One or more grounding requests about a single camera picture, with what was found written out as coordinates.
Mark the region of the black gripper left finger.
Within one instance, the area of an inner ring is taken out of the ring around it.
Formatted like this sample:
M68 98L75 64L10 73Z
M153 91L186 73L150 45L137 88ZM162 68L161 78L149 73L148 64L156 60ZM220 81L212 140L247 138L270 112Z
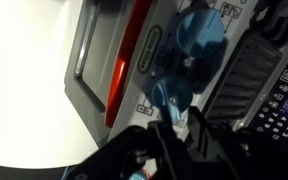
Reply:
M165 105L160 107L161 119L148 123L148 150L151 154L167 154L176 150L181 142L172 127L170 112Z

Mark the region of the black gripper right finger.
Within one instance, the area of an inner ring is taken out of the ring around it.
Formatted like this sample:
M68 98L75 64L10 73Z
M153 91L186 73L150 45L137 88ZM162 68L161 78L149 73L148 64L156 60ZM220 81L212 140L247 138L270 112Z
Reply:
M203 157L222 156L223 129L218 124L210 124L196 106L188 109L188 129L195 148Z

